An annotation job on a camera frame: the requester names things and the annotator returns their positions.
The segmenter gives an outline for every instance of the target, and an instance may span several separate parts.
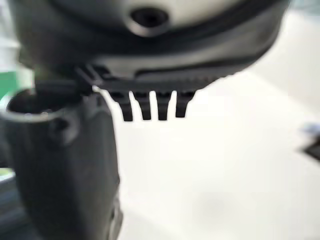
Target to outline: green object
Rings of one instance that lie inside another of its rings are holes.
[[[14,92],[17,89],[18,83],[16,72],[0,72],[0,99],[8,92]]]
[[[10,173],[12,173],[12,171],[9,168],[0,168],[0,177]]]

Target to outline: white surface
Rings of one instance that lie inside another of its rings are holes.
[[[320,239],[320,164],[300,151],[317,119],[272,85],[237,74],[199,92],[187,119],[171,106],[168,122],[141,121],[135,104],[123,123],[111,107],[120,240]]]
[[[275,46],[251,68],[320,114],[320,21],[290,11]]]

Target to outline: hole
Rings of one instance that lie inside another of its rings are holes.
[[[156,28],[169,21],[169,15],[158,8],[140,8],[131,13],[131,18],[144,28]]]
[[[19,114],[42,114],[55,112],[67,104],[78,102],[73,96],[64,96],[51,92],[39,92],[29,89],[18,93],[8,105],[8,110]]]

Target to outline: cylindrical post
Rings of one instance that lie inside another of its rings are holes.
[[[25,90],[2,101],[23,204],[45,240],[114,240],[122,214],[110,110],[99,93],[61,97]]]

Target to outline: screw hole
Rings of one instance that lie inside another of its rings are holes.
[[[131,18],[144,28],[156,28],[169,21],[169,15],[158,8],[140,8],[131,13]]]

